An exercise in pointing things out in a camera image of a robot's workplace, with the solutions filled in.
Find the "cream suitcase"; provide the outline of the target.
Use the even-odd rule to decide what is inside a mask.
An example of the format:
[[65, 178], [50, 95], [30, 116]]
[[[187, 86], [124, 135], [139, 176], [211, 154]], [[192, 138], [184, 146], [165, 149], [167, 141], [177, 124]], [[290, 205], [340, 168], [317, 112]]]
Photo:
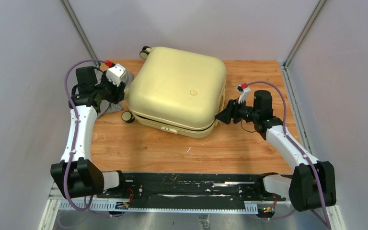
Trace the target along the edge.
[[216, 57], [169, 47], [145, 46], [144, 64], [126, 90], [140, 124], [172, 134], [204, 138], [223, 110], [227, 69]]

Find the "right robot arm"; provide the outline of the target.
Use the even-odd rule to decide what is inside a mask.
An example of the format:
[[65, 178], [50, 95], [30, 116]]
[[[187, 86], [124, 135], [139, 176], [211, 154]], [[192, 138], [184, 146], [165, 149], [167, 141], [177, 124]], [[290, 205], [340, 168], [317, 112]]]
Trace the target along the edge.
[[269, 91], [254, 92], [253, 105], [239, 99], [229, 100], [215, 118], [225, 124], [252, 122], [255, 131], [274, 146], [293, 169], [291, 178], [278, 174], [263, 176], [254, 187], [257, 198], [267, 200], [273, 193], [290, 200], [298, 211], [307, 211], [336, 204], [334, 167], [329, 161], [312, 156], [288, 133], [283, 121], [273, 115], [272, 95]]

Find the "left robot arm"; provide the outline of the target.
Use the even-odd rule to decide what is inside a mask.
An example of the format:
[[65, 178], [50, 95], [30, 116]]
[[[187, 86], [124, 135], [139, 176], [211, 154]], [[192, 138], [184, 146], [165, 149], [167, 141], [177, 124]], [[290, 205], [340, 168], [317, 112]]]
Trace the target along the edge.
[[121, 102], [125, 95], [126, 68], [111, 63], [97, 79], [96, 67], [76, 69], [77, 84], [69, 92], [71, 124], [64, 153], [50, 174], [65, 198], [93, 196], [109, 190], [116, 198], [127, 194], [121, 171], [102, 172], [91, 160], [93, 126], [101, 104]]

